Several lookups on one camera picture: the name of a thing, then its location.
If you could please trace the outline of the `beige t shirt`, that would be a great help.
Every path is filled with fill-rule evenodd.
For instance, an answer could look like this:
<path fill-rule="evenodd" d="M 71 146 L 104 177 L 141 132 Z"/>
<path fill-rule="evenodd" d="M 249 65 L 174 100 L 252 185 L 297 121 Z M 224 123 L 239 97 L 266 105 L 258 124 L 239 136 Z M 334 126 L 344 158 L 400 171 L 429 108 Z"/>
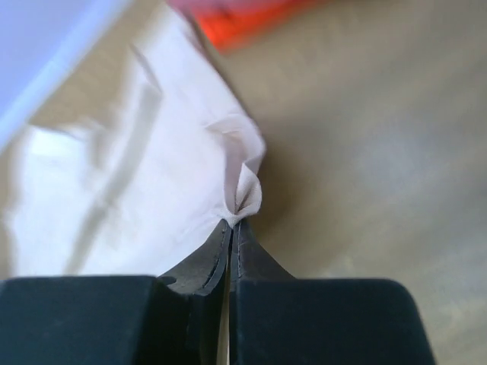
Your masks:
<path fill-rule="evenodd" d="M 165 2 L 67 73 L 2 145 L 2 278 L 160 275 L 259 210 L 263 137 Z"/>

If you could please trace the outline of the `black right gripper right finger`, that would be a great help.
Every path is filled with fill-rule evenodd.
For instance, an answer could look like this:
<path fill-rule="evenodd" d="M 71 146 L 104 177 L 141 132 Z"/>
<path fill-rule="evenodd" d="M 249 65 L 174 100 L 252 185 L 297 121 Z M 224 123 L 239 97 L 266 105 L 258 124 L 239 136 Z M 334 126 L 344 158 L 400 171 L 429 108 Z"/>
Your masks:
<path fill-rule="evenodd" d="M 232 364 L 433 364 L 415 301 L 384 278 L 298 279 L 241 221 L 231 243 Z"/>

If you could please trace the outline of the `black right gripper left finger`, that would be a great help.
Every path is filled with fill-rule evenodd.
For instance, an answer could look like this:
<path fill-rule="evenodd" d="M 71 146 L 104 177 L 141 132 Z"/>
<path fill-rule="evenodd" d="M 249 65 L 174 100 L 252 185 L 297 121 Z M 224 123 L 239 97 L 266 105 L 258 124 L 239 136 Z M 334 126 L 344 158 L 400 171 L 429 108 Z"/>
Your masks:
<path fill-rule="evenodd" d="M 159 277 L 1 283 L 3 364 L 215 364 L 232 231 Z"/>

